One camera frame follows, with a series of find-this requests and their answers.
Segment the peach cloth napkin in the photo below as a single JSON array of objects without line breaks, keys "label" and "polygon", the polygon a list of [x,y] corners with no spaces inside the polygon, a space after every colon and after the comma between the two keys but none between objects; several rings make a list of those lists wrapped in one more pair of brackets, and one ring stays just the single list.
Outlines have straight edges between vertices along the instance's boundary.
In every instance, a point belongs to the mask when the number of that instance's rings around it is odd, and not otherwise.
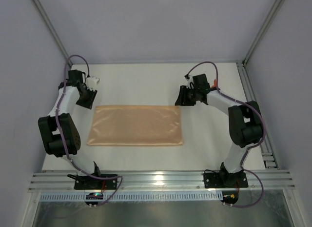
[{"label": "peach cloth napkin", "polygon": [[178,106],[102,105],[94,111],[89,146],[176,146],[183,144]]}]

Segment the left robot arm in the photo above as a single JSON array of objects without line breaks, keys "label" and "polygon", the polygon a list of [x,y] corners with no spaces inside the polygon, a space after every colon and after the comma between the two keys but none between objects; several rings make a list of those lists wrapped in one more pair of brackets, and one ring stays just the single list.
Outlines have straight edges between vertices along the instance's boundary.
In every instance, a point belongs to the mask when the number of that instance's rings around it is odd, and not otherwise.
[{"label": "left robot arm", "polygon": [[99,167],[79,152],[81,138],[72,119],[76,106],[92,109],[99,78],[79,70],[68,71],[68,77],[58,86],[58,98],[53,109],[38,119],[45,152],[66,160],[79,176],[100,177]]}]

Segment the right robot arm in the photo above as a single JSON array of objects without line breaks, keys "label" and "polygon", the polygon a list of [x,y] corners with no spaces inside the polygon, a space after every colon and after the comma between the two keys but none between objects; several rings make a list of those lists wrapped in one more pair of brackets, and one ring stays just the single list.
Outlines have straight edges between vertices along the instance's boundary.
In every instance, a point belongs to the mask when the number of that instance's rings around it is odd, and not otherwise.
[{"label": "right robot arm", "polygon": [[225,113],[229,120],[232,145],[220,170],[215,172],[216,184],[237,187],[245,178],[244,162],[253,146],[264,138],[264,126],[257,102],[242,102],[210,86],[205,74],[185,75],[186,85],[180,86],[176,106],[194,106],[197,102],[212,106]]}]

